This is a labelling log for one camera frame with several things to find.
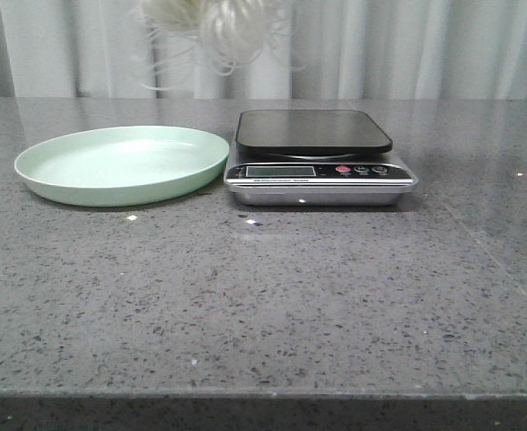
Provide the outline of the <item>silver black kitchen scale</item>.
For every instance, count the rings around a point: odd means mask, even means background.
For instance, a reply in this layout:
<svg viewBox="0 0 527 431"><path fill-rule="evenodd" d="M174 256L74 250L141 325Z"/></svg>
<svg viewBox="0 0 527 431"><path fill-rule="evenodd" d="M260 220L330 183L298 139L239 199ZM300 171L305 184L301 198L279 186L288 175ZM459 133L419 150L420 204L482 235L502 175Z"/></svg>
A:
<svg viewBox="0 0 527 431"><path fill-rule="evenodd" d="M252 206L391 206L418 184L392 148L359 110L247 110L224 184Z"/></svg>

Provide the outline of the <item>white vermicelli bundle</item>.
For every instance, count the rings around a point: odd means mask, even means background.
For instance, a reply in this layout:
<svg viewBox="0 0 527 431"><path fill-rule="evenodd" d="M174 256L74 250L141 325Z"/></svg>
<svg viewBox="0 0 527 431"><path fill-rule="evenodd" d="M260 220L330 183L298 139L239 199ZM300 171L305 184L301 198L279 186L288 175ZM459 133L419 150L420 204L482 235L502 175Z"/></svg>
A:
<svg viewBox="0 0 527 431"><path fill-rule="evenodd" d="M140 86L158 97L285 98L304 68L294 1L138 1Z"/></svg>

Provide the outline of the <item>white pleated curtain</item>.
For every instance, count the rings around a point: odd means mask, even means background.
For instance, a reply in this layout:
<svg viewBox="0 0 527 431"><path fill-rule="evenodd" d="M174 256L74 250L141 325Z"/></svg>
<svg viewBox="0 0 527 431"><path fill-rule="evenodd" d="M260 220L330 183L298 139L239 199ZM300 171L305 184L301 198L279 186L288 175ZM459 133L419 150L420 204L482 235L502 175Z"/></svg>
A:
<svg viewBox="0 0 527 431"><path fill-rule="evenodd" d="M136 77L138 1L0 1L0 96L167 98ZM527 1L294 1L282 99L527 100Z"/></svg>

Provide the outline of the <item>light green plastic plate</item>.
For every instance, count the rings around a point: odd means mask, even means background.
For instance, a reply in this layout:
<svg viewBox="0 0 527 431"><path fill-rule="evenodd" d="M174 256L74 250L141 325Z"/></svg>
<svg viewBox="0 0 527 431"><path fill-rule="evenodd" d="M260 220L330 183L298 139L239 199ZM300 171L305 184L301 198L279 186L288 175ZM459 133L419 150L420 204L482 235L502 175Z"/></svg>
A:
<svg viewBox="0 0 527 431"><path fill-rule="evenodd" d="M222 172L229 145L193 128L100 128L36 144L14 169L37 195L80 207L137 206L178 198Z"/></svg>

